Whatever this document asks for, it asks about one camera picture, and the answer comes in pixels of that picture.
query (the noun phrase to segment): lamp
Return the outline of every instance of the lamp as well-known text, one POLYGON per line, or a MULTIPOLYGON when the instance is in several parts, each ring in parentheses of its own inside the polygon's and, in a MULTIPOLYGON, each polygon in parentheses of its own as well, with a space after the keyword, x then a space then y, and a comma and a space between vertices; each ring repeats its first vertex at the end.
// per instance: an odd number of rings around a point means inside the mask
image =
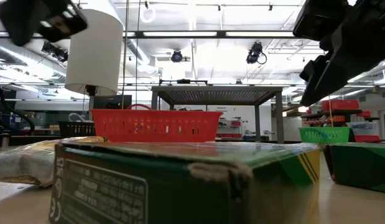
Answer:
POLYGON ((90 96, 116 95, 123 25, 105 12, 82 11, 89 28, 72 37, 65 88, 90 96))

